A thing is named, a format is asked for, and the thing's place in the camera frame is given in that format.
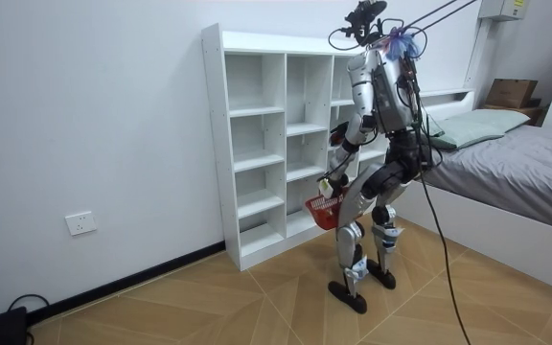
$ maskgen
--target pillow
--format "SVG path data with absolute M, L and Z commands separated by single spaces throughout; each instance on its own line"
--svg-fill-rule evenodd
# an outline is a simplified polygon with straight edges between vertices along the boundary
M 515 129 L 529 121 L 529 117 L 525 114 L 521 114 L 513 110 L 493 109 L 478 109 L 457 115 L 451 119 L 464 120 L 475 124 L 495 127 L 495 129 L 500 130 L 503 133 Z
M 438 125 L 445 134 L 432 137 L 430 141 L 431 146 L 440 150 L 458 150 L 504 136 L 504 132 L 494 126 L 479 124 L 467 118 L 460 119 L 459 116 L 439 121 Z

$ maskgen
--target black power cable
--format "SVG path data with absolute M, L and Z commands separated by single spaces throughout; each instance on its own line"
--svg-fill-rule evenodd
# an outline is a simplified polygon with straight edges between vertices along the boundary
M 413 80 L 414 83 L 416 85 L 418 85 L 417 76 L 414 75 L 413 78 L 414 78 L 414 80 Z M 421 111 L 423 106 L 422 106 L 422 103 L 421 103 L 421 96 L 419 95 L 418 92 L 415 93 L 415 98 L 416 98 L 416 101 L 417 101 L 417 109 L 419 109 L 419 111 Z M 408 100 L 412 104 L 412 99 L 411 99 L 410 95 L 408 95 Z M 421 127 L 422 127 L 422 124 L 423 124 L 423 115 L 421 115 L 418 120 L 419 120 L 419 123 L 414 127 L 414 130 L 415 130 L 415 133 L 416 133 L 416 136 L 417 136 L 417 142 L 418 142 L 417 145 L 419 146 L 419 157 L 418 157 L 419 167 L 420 167 L 419 176 L 421 177 L 421 184 L 423 185 L 423 190 L 425 191 L 425 198 L 427 199 L 427 203 L 429 204 L 429 209 L 431 209 L 431 215 L 433 215 L 433 220 L 436 223 L 436 228 L 438 229 L 438 234 L 440 234 L 440 240 L 442 241 L 442 246 L 445 250 L 445 264 L 447 266 L 448 289 L 450 290 L 450 299 L 452 300 L 452 305 L 453 305 L 453 308 L 455 309 L 455 315 L 457 316 L 457 321 L 459 322 L 459 327 L 461 328 L 461 332 L 463 333 L 464 337 L 466 338 L 466 343 L 468 345 L 472 345 L 472 343 L 470 342 L 470 338 L 468 337 L 468 332 L 466 332 L 466 327 L 464 326 L 464 322 L 461 319 L 461 315 L 459 313 L 459 307 L 457 306 L 457 299 L 455 298 L 455 291 L 452 287 L 452 279 L 450 277 L 449 250 L 448 250 L 448 247 L 447 247 L 447 240 L 445 239 L 445 235 L 442 232 L 442 227 L 440 226 L 440 221 L 438 220 L 438 215 L 436 214 L 436 209 L 433 206 L 433 202 L 431 202 L 431 197 L 429 196 L 429 191 L 427 190 L 425 175 L 424 175 L 423 166 L 422 166 L 423 162 L 421 160 L 421 156 L 423 155 L 423 149 L 422 149 L 422 146 L 421 146 Z
M 18 301 L 20 301 L 21 299 L 23 298 L 27 298 L 27 297 L 34 297 L 34 298 L 38 298 L 40 300 L 42 300 L 42 302 L 44 302 L 44 304 L 46 304 L 46 307 L 50 306 L 50 302 L 48 302 L 48 300 L 38 294 L 34 294 L 34 293 L 28 293 L 28 294 L 24 294 L 18 298 L 16 298 L 11 304 L 10 306 L 8 307 L 8 311 L 11 311 L 12 308 L 14 307 L 14 305 L 16 303 L 18 303 Z M 35 343 L 35 338 L 34 338 L 34 335 L 31 334 L 31 332 L 27 331 L 27 338 L 29 339 L 29 344 L 30 345 L 34 345 Z

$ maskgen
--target wall outlet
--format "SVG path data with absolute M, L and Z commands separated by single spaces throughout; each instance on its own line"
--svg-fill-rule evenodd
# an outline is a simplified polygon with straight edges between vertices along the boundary
M 97 225 L 95 225 L 95 219 L 91 212 L 65 217 L 65 221 L 67 221 L 67 227 L 72 236 L 97 230 Z

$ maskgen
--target white shelf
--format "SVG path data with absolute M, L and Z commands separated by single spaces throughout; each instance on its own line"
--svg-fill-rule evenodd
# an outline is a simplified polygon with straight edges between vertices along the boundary
M 437 91 L 422 91 L 422 92 L 419 93 L 419 96 L 421 96 L 421 98 L 427 98 L 427 97 L 453 95 L 453 94 L 458 94 L 458 93 L 468 93 L 468 92 L 472 92 L 472 91 L 474 91 L 474 89 L 472 89 L 472 88 L 460 88 L 460 89 L 437 90 Z
M 239 173 L 284 161 L 285 158 L 264 149 L 249 153 L 240 153 L 234 155 L 234 171 Z
M 294 135 L 315 133 L 323 130 L 327 130 L 327 129 L 323 126 L 314 125 L 314 124 L 288 124 L 287 137 L 294 136 Z
M 256 215 L 263 211 L 280 206 L 285 202 L 268 190 L 260 190 L 238 197 L 238 218 Z
M 244 257 L 284 239 L 268 224 L 246 230 L 240 234 L 241 255 Z
M 308 163 L 289 163 L 287 165 L 287 182 L 324 172 L 323 168 Z
M 374 159 L 385 155 L 387 152 L 380 149 L 361 149 L 359 154 L 359 161 L 363 162 L 366 160 Z
M 282 112 L 285 112 L 285 109 L 280 106 L 249 106 L 229 110 L 229 117 L 237 118 L 243 116 L 277 114 Z
M 287 237 L 295 236 L 315 226 L 314 218 L 308 212 L 295 212 L 287 216 Z
M 353 104 L 355 104 L 353 100 L 332 100 L 332 106 L 345 106 Z

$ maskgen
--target black cable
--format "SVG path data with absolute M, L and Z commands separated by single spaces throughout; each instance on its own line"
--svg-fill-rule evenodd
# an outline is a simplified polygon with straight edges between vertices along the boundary
M 429 38 L 427 37 L 427 33 L 424 29 L 421 29 L 421 28 L 417 28 L 417 27 L 409 27 L 409 29 L 415 29 L 417 30 L 416 33 L 412 34 L 412 36 L 414 37 L 416 34 L 418 33 L 423 33 L 423 35 L 425 36 L 425 45 L 423 46 L 423 50 L 421 51 L 421 53 L 419 53 L 417 56 L 415 57 L 410 57 L 410 58 L 413 58 L 413 59 L 417 59 L 417 58 L 420 58 L 423 56 L 423 54 L 426 52 L 426 49 L 427 49 L 427 42 L 429 40 Z
M 446 6 L 448 6 L 448 5 L 452 4 L 452 3 L 454 3 L 455 1 L 457 1 L 457 0 L 448 1 L 446 4 L 442 5 L 441 7 L 437 8 L 436 10 L 431 11 L 430 13 L 428 13 L 428 14 L 422 16 L 421 18 L 419 18 L 419 19 L 417 19 L 417 20 L 415 20 L 415 21 L 413 21 L 413 22 L 410 23 L 408 26 L 412 26 L 412 25 L 417 24 L 418 22 L 420 22 L 420 21 L 422 21 L 423 19 L 429 17 L 430 15 L 436 13 L 437 11 L 439 11 L 439 10 L 445 8 Z
M 461 10 L 463 10 L 464 8 L 466 8 L 467 6 L 469 6 L 469 5 L 471 5 L 471 4 L 475 3 L 475 2 L 476 2 L 476 0 L 471 0 L 471 1 L 468 2 L 466 5 L 464 5 L 464 6 L 460 7 L 460 8 L 458 8 L 457 10 L 451 11 L 449 14 L 447 14 L 447 15 L 443 16 L 442 18 L 436 20 L 435 22 L 433 22 L 433 23 L 427 25 L 426 27 L 423 28 L 423 30 L 427 30 L 427 29 L 431 28 L 432 26 L 434 26 L 434 25 L 440 23 L 441 21 L 443 21 L 443 20 L 449 18 L 450 16 L 456 14 L 457 12 L 460 12 Z
M 431 163 L 433 163 L 433 151 L 436 150 L 438 152 L 438 155 L 440 156 L 440 162 L 438 162 L 438 164 L 436 164 L 433 168 L 438 168 L 442 165 L 442 163 L 444 163 L 445 161 L 445 157 L 444 155 L 442 154 L 442 151 L 440 149 L 436 149 L 434 148 L 432 145 L 431 145 L 431 135 L 429 135 L 430 131 L 429 131 L 429 112 L 427 111 L 426 107 L 423 105 L 423 101 L 420 101 L 420 104 L 421 104 L 421 108 L 425 111 L 425 120 L 426 120 L 426 124 L 425 124 L 425 130 L 424 130 L 424 133 L 425 133 L 425 138 L 427 139 L 427 146 L 429 147 L 429 154 L 431 154 Z
M 28 293 L 28 294 L 25 294 L 25 295 L 22 295 L 22 296 L 16 298 L 16 299 L 14 300 L 14 302 L 12 302 L 12 303 L 10 304 L 10 307 L 8 308 L 8 311 L 11 311 L 11 310 L 12 310 L 12 307 L 14 307 L 14 305 L 15 305 L 18 301 L 20 301 L 20 300 L 23 299 L 23 298 L 27 298 L 27 297 L 39 298 L 40 300 L 42 300 L 42 301 L 46 304 L 46 307 L 50 306 L 50 302 L 48 302 L 48 300 L 47 300 L 46 298 L 44 298 L 44 297 L 42 297 L 42 296 L 40 296 L 40 295 L 38 295 L 38 294 Z
M 360 146 L 370 145 L 370 144 L 372 144 L 372 143 L 376 140 L 376 138 L 378 138 L 378 137 L 379 137 L 379 130 L 378 130 L 377 128 L 374 128 L 374 138 L 372 138 L 372 140 L 370 140 L 370 141 L 368 141 L 368 142 L 365 142 L 365 143 L 361 144 Z
M 386 22 L 390 22 L 390 21 L 395 21 L 395 22 L 398 22 L 398 23 L 402 23 L 400 25 L 400 28 L 403 28 L 403 25 L 405 24 L 405 22 L 403 21 L 403 19 L 399 19 L 399 18 L 386 18 L 386 19 L 382 19 L 382 24 L 386 23 Z
M 370 26 L 370 29 L 368 29 L 368 32 L 366 33 L 365 35 L 365 38 L 363 38 L 363 40 L 361 41 L 361 43 L 358 43 L 356 46 L 354 47 L 350 47 L 350 48 L 340 48 L 340 47 L 336 47 L 334 46 L 334 44 L 332 43 L 332 36 L 337 33 L 337 32 L 346 32 L 346 28 L 340 28 L 340 29 L 335 29 L 332 31 L 332 33 L 327 37 L 327 42 L 332 46 L 332 48 L 338 50 L 338 51 L 342 51 L 342 52 L 346 52 L 346 51 L 350 51 L 350 50 L 353 50 L 353 49 L 356 49 L 358 47 L 360 47 L 361 45 L 365 44 L 365 41 L 368 40 L 368 38 L 370 37 L 370 33 L 372 32 L 372 28 L 378 28 L 378 24 L 374 24 L 374 25 L 371 25 Z
M 351 152 L 349 152 L 349 154 L 346 156 L 346 158 L 342 161 L 342 163 L 340 163 L 340 165 L 338 165 L 337 167 L 333 168 L 330 172 L 325 172 L 321 177 L 319 177 L 316 182 L 320 182 L 322 179 L 325 179 L 325 178 L 328 178 L 329 176 L 332 175 L 332 173 L 335 173 L 336 170 L 342 168 L 342 166 L 344 164 L 347 163 L 347 161 L 349 160 L 349 158 L 351 158 L 351 155 L 353 155 Z
M 442 228 L 440 227 L 440 222 L 438 221 L 436 210 L 433 207 L 433 203 L 431 202 L 431 197 L 429 197 L 429 191 L 427 190 L 426 181 L 423 176 L 423 169 L 421 169 L 420 175 L 421 175 L 421 184 L 423 184 L 425 197 L 427 198 L 427 203 L 429 204 L 429 208 L 431 209 L 431 214 L 433 215 L 433 220 L 436 223 L 436 228 L 438 228 L 438 233 L 440 234 L 440 240 L 442 241 L 442 246 L 444 246 L 445 248 L 445 264 L 447 265 L 447 278 L 448 278 L 448 288 L 450 289 L 450 299 L 452 300 L 452 305 L 455 308 L 455 314 L 457 315 L 457 321 L 459 321 L 459 327 L 461 327 L 461 332 L 464 334 L 464 337 L 466 338 L 466 343 L 468 343 L 468 345 L 472 345 L 470 343 L 470 339 L 468 338 L 466 327 L 464 327 L 464 322 L 461 320 L 461 315 L 459 314 L 459 308 L 457 307 L 457 300 L 455 299 L 455 291 L 452 288 L 452 280 L 450 278 L 449 251 L 447 250 L 447 241 L 445 240 L 445 235 L 442 233 Z
M 398 98 L 400 99 L 400 102 L 402 102 L 402 104 L 409 109 L 410 104 L 406 104 L 406 102 L 403 101 L 402 95 L 400 94 L 400 88 L 398 87 L 397 83 L 395 85 L 395 89 L 396 89 L 396 93 L 398 94 Z
M 27 338 L 30 340 L 29 345 L 34 345 L 35 344 L 34 335 L 31 334 L 31 332 L 29 332 L 29 331 L 27 331 Z
M 418 80 L 416 75 L 414 75 L 414 83 L 418 85 Z M 419 111 L 421 111 L 421 108 L 423 107 L 421 103 L 421 97 L 419 93 L 416 93 L 416 101 L 417 101 L 417 108 Z M 419 164 L 419 176 L 421 177 L 421 184 L 423 185 L 423 189 L 425 191 L 425 198 L 427 199 L 427 203 L 429 204 L 429 208 L 431 209 L 431 215 L 433 215 L 433 220 L 436 223 L 436 228 L 438 229 L 438 233 L 440 234 L 440 240 L 442 241 L 442 246 L 445 250 L 445 264 L 447 266 L 447 279 L 448 279 L 448 289 L 450 290 L 450 299 L 452 300 L 452 305 L 455 309 L 455 315 L 457 316 L 457 321 L 459 322 L 459 327 L 461 328 L 461 332 L 463 333 L 464 337 L 466 338 L 466 343 L 468 345 L 472 345 L 470 342 L 470 338 L 468 337 L 468 333 L 466 332 L 466 327 L 464 326 L 464 322 L 461 319 L 461 315 L 459 314 L 459 307 L 457 306 L 457 300 L 455 298 L 455 291 L 452 287 L 452 279 L 450 278 L 450 265 L 449 265 L 449 250 L 447 248 L 447 240 L 445 239 L 445 235 L 442 232 L 442 227 L 440 226 L 440 221 L 438 220 L 438 215 L 436 214 L 436 209 L 433 206 L 433 202 L 431 202 L 431 197 L 429 197 L 429 191 L 427 190 L 425 175 L 423 172 L 423 162 L 421 161 L 421 156 L 423 155 L 423 149 L 421 146 L 421 127 L 423 125 L 423 114 L 420 117 L 420 123 L 415 127 L 415 132 L 417 135 L 417 142 L 419 146 L 419 156 L 418 156 L 418 164 Z

